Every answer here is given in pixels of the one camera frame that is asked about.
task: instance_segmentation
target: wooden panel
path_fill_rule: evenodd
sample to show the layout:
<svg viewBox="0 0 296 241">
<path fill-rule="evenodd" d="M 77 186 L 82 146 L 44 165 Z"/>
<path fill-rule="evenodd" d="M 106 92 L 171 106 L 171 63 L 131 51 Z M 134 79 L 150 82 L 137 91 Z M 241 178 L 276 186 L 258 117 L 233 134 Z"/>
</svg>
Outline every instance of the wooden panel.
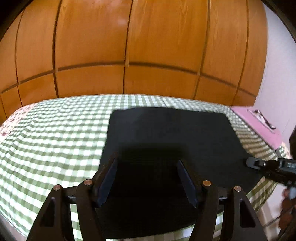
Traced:
<svg viewBox="0 0 296 241">
<path fill-rule="evenodd" d="M 122 94 L 123 69 L 123 65 L 107 65 L 57 72 L 59 97 Z"/>
<path fill-rule="evenodd" d="M 1 98 L 7 117 L 22 107 L 17 86 L 1 94 Z"/>
<path fill-rule="evenodd" d="M 63 0 L 56 33 L 56 67 L 124 61 L 131 0 Z"/>
<path fill-rule="evenodd" d="M 235 92 L 236 88 L 232 86 L 201 76 L 195 100 L 231 105 Z"/>
<path fill-rule="evenodd" d="M 21 14 L 14 20 L 0 42 L 0 92 L 17 83 L 15 40 Z"/>
<path fill-rule="evenodd" d="M 210 2 L 210 26 L 202 73 L 237 85 L 247 44 L 246 1 Z"/>
<path fill-rule="evenodd" d="M 197 75 L 145 66 L 125 70 L 125 94 L 149 94 L 191 99 Z"/>
<path fill-rule="evenodd" d="M 233 104 L 232 105 L 240 105 L 240 106 L 253 106 L 256 98 L 244 91 L 238 90 Z"/>
<path fill-rule="evenodd" d="M 173 65 L 199 72 L 207 2 L 134 1 L 128 33 L 129 62 Z"/>
<path fill-rule="evenodd" d="M 22 81 L 52 70 L 52 42 L 60 0 L 34 0 L 17 35 L 17 76 Z"/>
<path fill-rule="evenodd" d="M 0 98 L 0 124 L 3 124 L 4 121 L 6 121 L 7 117 L 4 111 L 2 99 Z"/>
<path fill-rule="evenodd" d="M 249 40 L 240 88 L 257 95 L 261 85 L 267 51 L 267 22 L 263 3 L 248 0 Z"/>
<path fill-rule="evenodd" d="M 54 76 L 48 74 L 19 85 L 22 105 L 36 103 L 57 97 L 54 87 Z"/>
</svg>

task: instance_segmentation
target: pink pillow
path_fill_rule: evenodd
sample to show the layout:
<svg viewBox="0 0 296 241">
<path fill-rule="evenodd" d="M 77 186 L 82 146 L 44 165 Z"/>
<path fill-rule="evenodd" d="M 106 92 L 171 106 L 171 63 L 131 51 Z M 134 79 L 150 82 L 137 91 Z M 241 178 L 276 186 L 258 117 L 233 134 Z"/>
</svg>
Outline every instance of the pink pillow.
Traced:
<svg viewBox="0 0 296 241">
<path fill-rule="evenodd" d="M 242 118 L 252 129 L 274 150 L 282 143 L 280 131 L 270 124 L 260 110 L 253 106 L 233 106 L 231 109 Z"/>
</svg>

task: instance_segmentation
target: checkered blanket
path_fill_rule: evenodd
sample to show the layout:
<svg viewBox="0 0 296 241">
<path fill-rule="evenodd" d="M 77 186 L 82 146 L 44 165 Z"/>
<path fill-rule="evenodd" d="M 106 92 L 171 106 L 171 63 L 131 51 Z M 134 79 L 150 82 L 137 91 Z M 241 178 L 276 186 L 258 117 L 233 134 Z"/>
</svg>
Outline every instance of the checkered blanket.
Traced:
<svg viewBox="0 0 296 241">
<path fill-rule="evenodd" d="M 0 143 L 0 214 L 27 236 L 44 200 L 55 184 L 64 188 L 92 178 L 98 169 L 108 123 L 115 109 L 139 106 L 224 113 L 243 147 L 262 159 L 276 154 L 229 107 L 180 98 L 148 95 L 95 95 L 42 101 Z M 247 194 L 258 210 L 276 183 L 262 178 Z M 82 240 L 77 209 L 71 205 L 73 232 Z M 214 238 L 220 234 L 218 214 Z M 137 238 L 151 241 L 188 239 L 193 226 L 175 232 Z"/>
</svg>

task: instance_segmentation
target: black plastic bracket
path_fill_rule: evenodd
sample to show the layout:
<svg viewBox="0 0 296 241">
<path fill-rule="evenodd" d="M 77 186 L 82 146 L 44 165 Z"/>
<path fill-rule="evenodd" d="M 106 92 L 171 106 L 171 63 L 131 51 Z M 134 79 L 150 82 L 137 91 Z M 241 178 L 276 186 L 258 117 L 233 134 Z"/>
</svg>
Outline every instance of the black plastic bracket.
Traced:
<svg viewBox="0 0 296 241">
<path fill-rule="evenodd" d="M 246 165 L 259 170 L 266 178 L 285 186 L 296 187 L 296 160 L 279 158 L 278 160 L 262 160 L 249 157 Z"/>
<path fill-rule="evenodd" d="M 70 204 L 64 200 L 61 185 L 55 185 L 45 199 L 27 240 L 74 241 Z"/>
<path fill-rule="evenodd" d="M 74 241 L 70 203 L 76 203 L 83 240 L 104 241 L 95 208 L 100 208 L 107 200 L 116 176 L 117 162 L 116 157 L 111 158 L 102 171 L 97 171 L 92 179 L 77 187 L 55 185 L 37 215 L 28 240 Z M 230 191 L 218 188 L 193 173 L 185 160 L 177 162 L 177 171 L 188 201 L 199 214 L 190 241 L 213 239 L 220 204 L 224 205 L 220 241 L 267 240 L 254 209 L 239 186 Z"/>
<path fill-rule="evenodd" d="M 267 241 L 258 217 L 245 192 L 235 186 L 224 204 L 220 241 Z"/>
</svg>

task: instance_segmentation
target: metal bolt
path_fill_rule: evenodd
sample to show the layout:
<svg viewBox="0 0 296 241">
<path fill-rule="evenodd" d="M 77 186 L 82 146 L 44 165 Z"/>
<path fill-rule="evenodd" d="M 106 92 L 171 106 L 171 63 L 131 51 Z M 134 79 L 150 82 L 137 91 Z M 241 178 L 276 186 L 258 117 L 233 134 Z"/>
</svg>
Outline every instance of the metal bolt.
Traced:
<svg viewBox="0 0 296 241">
<path fill-rule="evenodd" d="M 89 185 L 91 185 L 91 184 L 92 184 L 92 180 L 91 180 L 91 179 L 86 179 L 86 180 L 84 181 L 84 185 L 89 186 Z"/>
<path fill-rule="evenodd" d="M 242 188 L 240 186 L 235 186 L 234 190 L 237 191 L 237 192 L 240 192 L 242 190 Z"/>
<path fill-rule="evenodd" d="M 208 180 L 204 180 L 202 183 L 203 183 L 203 185 L 205 185 L 206 187 L 211 186 L 211 182 L 208 181 Z"/>
<path fill-rule="evenodd" d="M 61 189 L 61 185 L 57 184 L 57 185 L 54 186 L 55 191 L 60 190 L 60 189 Z"/>
</svg>

